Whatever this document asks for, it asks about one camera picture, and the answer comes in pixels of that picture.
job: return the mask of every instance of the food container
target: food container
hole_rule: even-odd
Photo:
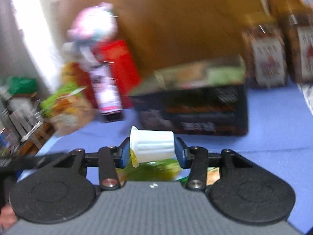
[[[279,13],[290,78],[297,83],[313,83],[312,9],[298,0],[287,0],[279,7]]]
[[[130,90],[140,83],[140,77],[124,40],[115,40],[109,43],[98,45],[98,56],[101,54],[105,61],[111,61],[111,73],[116,80],[116,86],[124,109],[133,107],[130,98],[127,96]]]
[[[264,12],[242,17],[243,54],[247,83],[252,88],[285,86],[287,66],[283,34],[276,20]]]
[[[138,130],[130,132],[130,156],[132,165],[173,158],[175,153],[174,134],[170,131]]]
[[[130,97],[145,130],[207,135],[248,132],[245,65],[240,56],[157,70]]]

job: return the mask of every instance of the cardboard box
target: cardboard box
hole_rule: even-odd
[[[155,71],[130,97],[145,130],[245,135],[248,110],[240,56]]]

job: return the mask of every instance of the jar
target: jar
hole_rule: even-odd
[[[275,18],[264,12],[242,17],[247,84],[252,88],[285,86],[287,65],[283,34]]]
[[[299,0],[287,0],[279,7],[279,22],[285,35],[290,78],[313,83],[313,12]]]

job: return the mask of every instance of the white wall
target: white wall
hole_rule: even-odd
[[[58,0],[40,0],[41,1],[41,7],[43,9],[44,16],[47,20],[47,23],[50,27],[51,34],[53,36],[55,45],[58,49],[62,47],[62,44],[64,42],[61,34],[58,30],[57,25],[57,1]]]

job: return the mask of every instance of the blue tablecloth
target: blue tablecloth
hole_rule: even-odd
[[[249,134],[244,137],[177,135],[188,146],[198,145],[212,152],[231,148],[287,181],[296,192],[296,204],[289,222],[302,233],[313,226],[313,116],[296,85],[270,90],[249,90]],[[84,148],[96,152],[107,145],[118,146],[129,136],[132,125],[140,127],[133,110],[125,110],[126,119],[103,123],[101,117],[77,132],[53,137],[40,150],[70,151]],[[89,168],[87,178],[99,183],[97,168]]]

